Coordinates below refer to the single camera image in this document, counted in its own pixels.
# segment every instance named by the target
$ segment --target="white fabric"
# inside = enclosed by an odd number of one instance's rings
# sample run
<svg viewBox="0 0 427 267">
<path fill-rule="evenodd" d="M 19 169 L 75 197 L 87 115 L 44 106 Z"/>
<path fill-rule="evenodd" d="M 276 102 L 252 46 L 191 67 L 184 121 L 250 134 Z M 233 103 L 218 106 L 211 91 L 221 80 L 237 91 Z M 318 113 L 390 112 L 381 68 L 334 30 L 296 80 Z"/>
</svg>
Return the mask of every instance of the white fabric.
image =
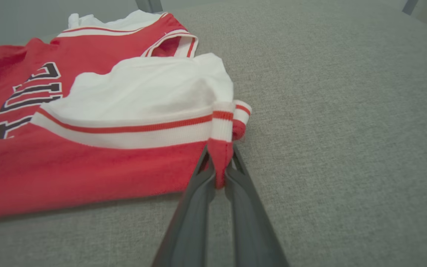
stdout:
<svg viewBox="0 0 427 267">
<path fill-rule="evenodd" d="M 82 36 L 82 35 L 109 35 L 109 36 L 122 36 L 122 35 L 130 35 L 135 32 L 139 32 L 143 28 L 129 30 L 126 32 L 112 32 L 105 29 L 80 29 L 74 32 L 61 32 L 57 37 L 74 37 L 74 36 Z"/>
<path fill-rule="evenodd" d="M 212 114 L 234 112 L 233 89 L 222 60 L 211 53 L 135 57 L 105 75 L 78 75 L 69 95 L 43 103 L 31 123 L 96 147 L 152 148 L 209 137 L 231 142 L 231 120 Z"/>
<path fill-rule="evenodd" d="M 240 100 L 234 100 L 234 104 L 246 108 L 247 110 L 249 110 L 249 114 L 251 114 L 251 106 L 249 106 L 247 103 Z M 244 123 L 244 125 L 246 125 L 246 123 L 248 123 L 249 114 L 246 111 L 237 108 L 234 111 L 234 120 L 239 120 Z"/>
<path fill-rule="evenodd" d="M 185 56 L 190 49 L 191 43 L 192 43 L 192 36 L 182 36 L 181 39 L 179 40 L 179 48 L 178 50 L 176 50 L 176 53 L 174 54 L 174 56 L 177 56 L 177 57 Z M 196 49 L 197 49 L 197 41 L 193 46 L 193 50 L 195 51 Z"/>
<path fill-rule="evenodd" d="M 117 30 L 134 30 L 141 27 L 147 27 L 153 24 L 162 15 L 151 14 L 142 10 L 136 10 L 135 12 L 130 13 L 124 19 L 115 20 L 114 22 L 103 23 L 93 15 L 79 17 L 77 13 L 73 13 L 68 18 L 68 28 L 75 29 L 78 27 L 104 27 L 108 29 Z"/>
<path fill-rule="evenodd" d="M 105 75 L 78 75 L 66 98 L 41 105 L 62 120 L 104 127 L 162 123 L 190 118 L 215 102 L 232 102 L 233 83 L 222 60 L 210 53 L 193 59 L 135 57 Z"/>
</svg>

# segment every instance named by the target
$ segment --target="printed number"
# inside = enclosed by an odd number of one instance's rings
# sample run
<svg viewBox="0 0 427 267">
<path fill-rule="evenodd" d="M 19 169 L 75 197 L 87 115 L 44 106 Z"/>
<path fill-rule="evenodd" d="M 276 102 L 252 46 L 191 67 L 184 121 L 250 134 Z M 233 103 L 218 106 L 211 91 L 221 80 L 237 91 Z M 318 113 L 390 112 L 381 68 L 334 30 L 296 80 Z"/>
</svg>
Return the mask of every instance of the printed number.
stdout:
<svg viewBox="0 0 427 267">
<path fill-rule="evenodd" d="M 21 126 L 24 126 L 26 124 L 28 124 L 31 121 L 32 115 L 31 116 L 26 116 L 23 117 L 22 119 L 16 120 L 14 122 L 1 122 L 0 123 L 0 139 L 6 139 L 7 138 L 7 134 L 12 131 L 15 130 Z"/>
<path fill-rule="evenodd" d="M 4 104 L 0 108 L 0 114 L 17 110 L 19 108 L 25 108 L 27 106 L 40 105 L 42 103 L 49 103 L 51 101 L 60 99 L 62 97 L 62 95 L 54 95 L 54 96 L 48 96 L 46 98 L 28 98 L 23 101 L 7 104 L 8 101 L 14 100 L 15 98 L 18 98 L 22 95 L 27 95 L 29 93 L 40 93 L 40 92 L 59 93 L 61 91 L 62 91 L 61 83 L 49 83 L 48 85 L 30 86 L 30 87 L 24 88 L 21 91 L 13 93 L 12 96 L 10 96 L 10 98 L 4 102 Z"/>
<path fill-rule="evenodd" d="M 34 81 L 34 80 L 42 80 L 42 79 L 58 79 L 60 78 L 60 72 L 57 69 L 57 65 L 54 62 L 47 62 L 46 64 L 44 64 L 40 69 L 43 69 L 44 72 L 43 73 L 39 73 L 39 74 L 32 74 L 31 77 L 29 77 L 29 79 L 27 79 L 26 82 L 28 81 Z"/>
</svg>

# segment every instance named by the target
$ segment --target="gray fabric surface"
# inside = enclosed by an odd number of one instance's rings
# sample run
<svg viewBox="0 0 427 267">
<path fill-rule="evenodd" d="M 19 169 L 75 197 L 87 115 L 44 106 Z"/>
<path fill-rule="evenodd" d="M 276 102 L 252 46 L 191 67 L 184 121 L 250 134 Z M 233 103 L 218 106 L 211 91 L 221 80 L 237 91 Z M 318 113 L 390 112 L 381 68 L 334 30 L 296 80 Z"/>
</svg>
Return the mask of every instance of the gray fabric surface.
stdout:
<svg viewBox="0 0 427 267">
<path fill-rule="evenodd" d="M 291 265 L 427 266 L 427 25 L 369 1 L 173 14 L 253 109 L 244 161 Z M 149 266 L 179 195 L 0 220 L 0 266 Z M 223 191 L 209 266 L 232 266 Z"/>
</svg>

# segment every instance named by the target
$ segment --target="metal leg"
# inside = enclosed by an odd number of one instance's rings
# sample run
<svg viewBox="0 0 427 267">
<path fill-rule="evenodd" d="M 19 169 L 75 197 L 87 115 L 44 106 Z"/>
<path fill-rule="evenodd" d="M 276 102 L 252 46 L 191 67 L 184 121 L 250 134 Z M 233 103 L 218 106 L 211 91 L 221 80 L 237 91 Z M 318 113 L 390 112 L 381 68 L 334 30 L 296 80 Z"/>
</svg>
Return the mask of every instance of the metal leg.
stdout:
<svg viewBox="0 0 427 267">
<path fill-rule="evenodd" d="M 405 14 L 411 15 L 417 3 L 418 3 L 418 0 L 408 0 L 408 2 L 406 2 L 405 4 L 405 7 L 403 7 L 402 12 L 404 12 Z"/>
<path fill-rule="evenodd" d="M 138 5 L 138 8 L 144 12 L 162 12 L 161 0 L 136 0 L 136 5 Z"/>
<path fill-rule="evenodd" d="M 234 145 L 225 171 L 225 193 L 232 203 L 236 267 L 289 267 L 246 166 Z"/>
<path fill-rule="evenodd" d="M 152 267 L 203 267 L 209 204 L 215 196 L 215 169 L 207 146 L 183 193 Z"/>
</svg>

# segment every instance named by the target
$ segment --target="folded clothing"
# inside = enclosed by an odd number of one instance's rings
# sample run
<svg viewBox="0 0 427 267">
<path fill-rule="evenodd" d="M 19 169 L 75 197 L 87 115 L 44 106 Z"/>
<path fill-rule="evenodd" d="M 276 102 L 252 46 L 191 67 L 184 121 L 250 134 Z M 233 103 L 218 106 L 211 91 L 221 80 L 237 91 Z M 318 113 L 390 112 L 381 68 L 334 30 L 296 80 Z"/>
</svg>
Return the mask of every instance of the folded clothing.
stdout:
<svg viewBox="0 0 427 267">
<path fill-rule="evenodd" d="M 123 182 L 136 187 L 137 178 L 127 174 L 130 166 L 136 158 L 154 162 L 152 154 L 113 146 L 94 152 L 30 121 L 42 103 L 71 96 L 81 73 L 108 74 L 133 57 L 193 57 L 197 42 L 172 14 L 138 10 L 108 23 L 73 14 L 69 29 L 50 44 L 31 39 L 25 46 L 1 46 L 0 216 L 146 195 L 120 188 Z M 182 147 L 175 151 L 183 155 Z"/>
<path fill-rule="evenodd" d="M 220 188 L 251 114 L 233 96 L 214 54 L 134 57 L 78 75 L 0 142 L 0 216 L 182 191 L 206 144 Z"/>
</svg>

